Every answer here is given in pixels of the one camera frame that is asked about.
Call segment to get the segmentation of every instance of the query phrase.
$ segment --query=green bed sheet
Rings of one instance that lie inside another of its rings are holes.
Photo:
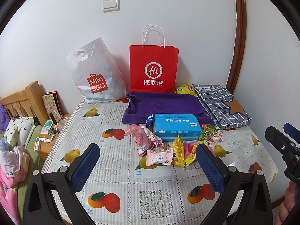
[[[31,138],[29,140],[29,143],[26,147],[26,153],[30,157],[29,167],[28,167],[28,173],[27,177],[24,181],[18,183],[18,210],[19,210],[19,218],[21,224],[23,224],[23,210],[24,210],[24,201],[25,201],[25,194],[27,190],[27,186],[31,177],[32,172],[35,169],[41,170],[45,160],[42,159],[38,153],[36,153],[33,149],[31,149],[32,146],[35,144],[35,139],[39,136],[41,130],[41,125],[37,125],[31,135]]]

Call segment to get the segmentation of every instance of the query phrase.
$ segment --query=table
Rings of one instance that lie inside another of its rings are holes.
[[[70,116],[71,116],[71,114],[66,114],[66,115],[64,115],[65,118],[70,118]],[[52,135],[54,135],[54,134],[53,134],[53,133],[52,133],[51,135],[48,135],[48,134],[40,134],[39,137],[50,139]],[[40,150],[37,151],[37,153],[38,153],[39,156],[40,156],[41,158],[43,158],[44,160],[46,160],[46,158],[47,158],[49,152],[51,151],[53,145],[55,144],[55,141],[57,140],[58,135],[59,135],[58,133],[55,134],[53,141],[50,142],[50,143],[47,143],[47,142],[44,142],[44,141],[41,142]]]

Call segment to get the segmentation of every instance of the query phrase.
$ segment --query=wooden bed frame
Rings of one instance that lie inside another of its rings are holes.
[[[32,82],[21,91],[0,98],[0,104],[6,108],[11,118],[13,116],[37,117],[42,126],[49,119],[37,81]]]

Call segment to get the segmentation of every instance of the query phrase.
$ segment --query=purple towel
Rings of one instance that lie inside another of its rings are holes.
[[[10,121],[10,117],[7,114],[6,109],[4,106],[0,105],[0,133],[4,132],[8,126]]]
[[[124,124],[144,124],[152,113],[194,114],[201,124],[215,126],[199,100],[193,95],[174,93],[130,92],[129,106],[122,118]]]

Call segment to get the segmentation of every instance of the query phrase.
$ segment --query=white plastic bag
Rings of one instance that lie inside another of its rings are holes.
[[[68,55],[67,61],[85,102],[98,103],[126,97],[126,84],[101,37]]]

